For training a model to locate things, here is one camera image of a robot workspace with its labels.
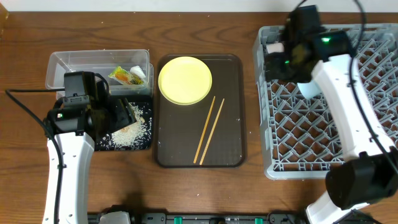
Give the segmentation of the light blue bowl with rice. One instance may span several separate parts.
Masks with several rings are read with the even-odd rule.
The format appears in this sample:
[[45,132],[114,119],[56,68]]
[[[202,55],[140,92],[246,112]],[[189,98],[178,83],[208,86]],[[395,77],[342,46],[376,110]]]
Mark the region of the light blue bowl with rice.
[[322,93],[320,87],[315,81],[311,81],[309,83],[297,83],[299,91],[306,99],[311,99]]

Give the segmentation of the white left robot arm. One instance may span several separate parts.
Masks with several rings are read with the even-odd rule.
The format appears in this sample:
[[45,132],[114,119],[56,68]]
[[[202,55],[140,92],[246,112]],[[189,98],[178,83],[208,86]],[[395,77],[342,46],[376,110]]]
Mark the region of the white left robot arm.
[[97,139],[136,119],[125,98],[59,98],[44,123],[49,179],[43,223],[88,223],[88,176]]

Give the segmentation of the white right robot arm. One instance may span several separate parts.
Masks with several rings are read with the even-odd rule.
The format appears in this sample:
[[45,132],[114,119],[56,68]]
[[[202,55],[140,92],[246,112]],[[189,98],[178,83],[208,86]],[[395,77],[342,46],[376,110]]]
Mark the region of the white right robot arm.
[[313,82],[338,130],[344,164],[325,177],[326,192],[306,210],[309,223],[337,223],[397,192],[397,149],[380,124],[361,82],[345,31],[306,34],[266,45],[265,78]]

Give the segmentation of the yellow plate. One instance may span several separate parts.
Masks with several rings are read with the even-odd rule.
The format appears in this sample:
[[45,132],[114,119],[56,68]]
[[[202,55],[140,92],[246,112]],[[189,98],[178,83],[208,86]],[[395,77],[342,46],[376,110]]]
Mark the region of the yellow plate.
[[189,56],[168,61],[158,77],[161,94],[176,105],[198,103],[210,92],[212,83],[209,67],[202,60]]

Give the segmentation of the green snack wrapper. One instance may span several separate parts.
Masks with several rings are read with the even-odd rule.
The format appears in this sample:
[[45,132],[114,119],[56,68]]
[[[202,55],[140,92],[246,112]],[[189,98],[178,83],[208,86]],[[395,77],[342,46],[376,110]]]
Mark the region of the green snack wrapper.
[[142,81],[137,75],[131,74],[130,70],[125,70],[120,66],[117,66],[108,77],[116,80],[122,85],[142,85],[144,81]]

